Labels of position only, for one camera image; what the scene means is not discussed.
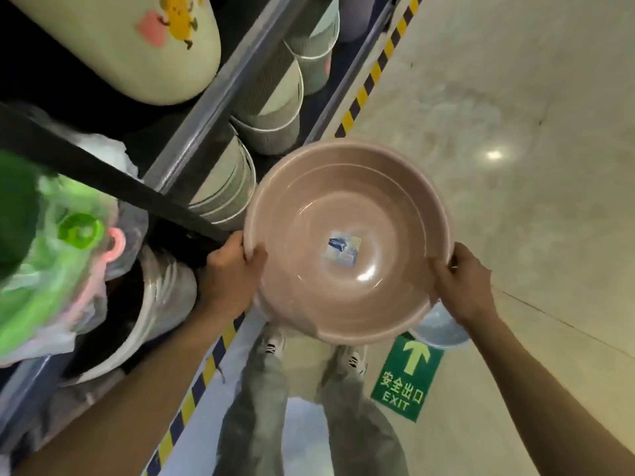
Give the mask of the person's right hand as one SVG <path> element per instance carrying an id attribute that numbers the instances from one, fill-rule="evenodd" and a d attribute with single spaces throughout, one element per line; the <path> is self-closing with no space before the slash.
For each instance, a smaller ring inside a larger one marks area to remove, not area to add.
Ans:
<path id="1" fill-rule="evenodd" d="M 491 271 L 460 242 L 455 244 L 456 266 L 449 298 L 440 298 L 450 315 L 469 333 L 498 318 L 491 291 Z"/>

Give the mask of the person's left hand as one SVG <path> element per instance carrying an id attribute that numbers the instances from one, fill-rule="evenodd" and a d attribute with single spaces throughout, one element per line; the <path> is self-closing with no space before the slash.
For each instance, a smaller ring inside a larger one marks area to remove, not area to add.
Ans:
<path id="1" fill-rule="evenodd" d="M 205 314 L 229 321 L 249 308 L 260 285 L 260 282 L 253 282 L 246 268 L 252 252 L 245 253 L 243 231 L 240 230 L 208 255 L 199 285 L 199 307 Z"/>

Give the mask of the pink plastic basin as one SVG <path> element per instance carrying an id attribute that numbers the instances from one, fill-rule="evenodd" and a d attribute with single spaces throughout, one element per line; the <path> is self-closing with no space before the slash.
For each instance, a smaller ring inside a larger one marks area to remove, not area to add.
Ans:
<path id="1" fill-rule="evenodd" d="M 268 260 L 255 304 L 273 323 L 363 345 L 416 327 L 439 301 L 428 257 L 455 236 L 431 178 L 397 151 L 333 138 L 283 157 L 258 185 L 244 249 Z"/>

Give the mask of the grey-blue plastic basin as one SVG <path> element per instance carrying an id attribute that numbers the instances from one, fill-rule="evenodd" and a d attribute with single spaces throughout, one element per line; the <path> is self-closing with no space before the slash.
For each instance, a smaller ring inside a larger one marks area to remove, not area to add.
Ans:
<path id="1" fill-rule="evenodd" d="M 451 350 L 471 341 L 467 331 L 439 301 L 408 333 L 420 343 L 440 350 Z"/>

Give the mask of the person's left shoe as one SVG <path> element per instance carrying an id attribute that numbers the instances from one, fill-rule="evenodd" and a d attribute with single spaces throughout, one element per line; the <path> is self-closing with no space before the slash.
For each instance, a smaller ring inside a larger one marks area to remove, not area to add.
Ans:
<path id="1" fill-rule="evenodd" d="M 258 352 L 265 356 L 276 357 L 282 360 L 285 349 L 285 331 L 273 323 L 266 323 L 261 332 Z"/>

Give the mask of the person's shoe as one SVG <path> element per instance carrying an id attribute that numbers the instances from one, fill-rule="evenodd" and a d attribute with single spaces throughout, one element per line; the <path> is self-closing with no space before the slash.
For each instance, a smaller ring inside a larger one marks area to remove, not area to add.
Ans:
<path id="1" fill-rule="evenodd" d="M 338 370 L 354 373 L 363 378 L 368 368 L 368 345 L 361 346 L 337 346 L 335 351 L 336 368 Z"/>
<path id="2" fill-rule="evenodd" d="M 266 323 L 261 332 L 258 352 L 265 356 L 276 357 L 282 360 L 285 349 L 285 331 L 273 323 Z"/>

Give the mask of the green exit floor sign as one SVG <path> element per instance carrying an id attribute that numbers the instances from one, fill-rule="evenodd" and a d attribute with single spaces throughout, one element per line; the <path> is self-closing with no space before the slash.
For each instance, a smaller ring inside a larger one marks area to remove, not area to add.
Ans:
<path id="1" fill-rule="evenodd" d="M 444 350 L 419 342 L 409 333 L 398 336 L 379 372 L 371 399 L 417 422 L 444 354 Z"/>

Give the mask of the person's right shoe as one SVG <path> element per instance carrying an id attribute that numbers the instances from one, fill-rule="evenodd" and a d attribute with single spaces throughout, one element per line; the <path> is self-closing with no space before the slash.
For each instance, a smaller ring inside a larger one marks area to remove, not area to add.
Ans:
<path id="1" fill-rule="evenodd" d="M 335 351 L 336 368 L 338 370 L 354 373 L 363 378 L 368 368 L 368 345 L 361 346 L 337 346 Z"/>

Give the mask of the pink plastic hook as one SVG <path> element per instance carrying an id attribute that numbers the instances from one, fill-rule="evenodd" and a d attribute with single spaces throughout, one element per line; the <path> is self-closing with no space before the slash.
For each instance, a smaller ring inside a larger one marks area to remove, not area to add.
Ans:
<path id="1" fill-rule="evenodd" d="M 111 247 L 103 254 L 103 261 L 108 264 L 117 259 L 123 254 L 126 246 L 126 238 L 122 229 L 117 227 L 108 228 L 107 235 L 112 239 Z"/>

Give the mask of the person's left leg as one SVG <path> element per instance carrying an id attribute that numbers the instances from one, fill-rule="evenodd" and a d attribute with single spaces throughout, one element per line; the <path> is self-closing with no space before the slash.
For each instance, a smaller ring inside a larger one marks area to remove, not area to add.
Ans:
<path id="1" fill-rule="evenodd" d="M 258 336 L 224 416 L 212 476 L 284 476 L 288 381 L 282 360 L 258 352 Z"/>

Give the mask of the person's leg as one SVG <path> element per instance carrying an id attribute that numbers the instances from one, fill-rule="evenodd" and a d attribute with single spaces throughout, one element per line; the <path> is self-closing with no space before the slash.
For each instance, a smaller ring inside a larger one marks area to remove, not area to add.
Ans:
<path id="1" fill-rule="evenodd" d="M 284 476 L 288 381 L 282 360 L 258 352 L 258 336 L 224 416 L 212 476 Z"/>
<path id="2" fill-rule="evenodd" d="M 332 360 L 320 399 L 334 476 L 409 476 L 401 442 L 386 416 L 363 393 L 357 370 Z"/>

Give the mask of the person's right leg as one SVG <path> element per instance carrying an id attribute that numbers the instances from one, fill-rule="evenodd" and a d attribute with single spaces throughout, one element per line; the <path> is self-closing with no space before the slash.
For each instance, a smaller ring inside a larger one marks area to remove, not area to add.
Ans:
<path id="1" fill-rule="evenodd" d="M 357 370 L 332 360 L 320 399 L 334 476 L 409 476 L 401 442 L 386 416 L 363 393 Z"/>

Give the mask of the green plastic-wrapped basin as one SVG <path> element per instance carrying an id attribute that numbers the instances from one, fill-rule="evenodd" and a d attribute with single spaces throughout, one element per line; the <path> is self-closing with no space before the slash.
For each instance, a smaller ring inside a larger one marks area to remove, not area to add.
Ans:
<path id="1" fill-rule="evenodd" d="M 0 368 L 74 350 L 117 219 L 114 197 L 0 149 Z"/>

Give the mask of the cream tub with duck print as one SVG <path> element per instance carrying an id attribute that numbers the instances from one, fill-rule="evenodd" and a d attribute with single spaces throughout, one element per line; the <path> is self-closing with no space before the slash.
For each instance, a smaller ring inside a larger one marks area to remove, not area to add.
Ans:
<path id="1" fill-rule="evenodd" d="M 138 102 L 179 104 L 220 67 L 207 0 L 9 0 L 111 87 Z"/>

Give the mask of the purple plastic container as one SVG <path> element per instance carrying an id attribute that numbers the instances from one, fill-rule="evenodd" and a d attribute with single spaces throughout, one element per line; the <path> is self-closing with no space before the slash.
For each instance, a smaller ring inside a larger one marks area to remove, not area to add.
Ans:
<path id="1" fill-rule="evenodd" d="M 375 0 L 338 0 L 340 30 L 338 41 L 352 42 L 365 34 Z"/>

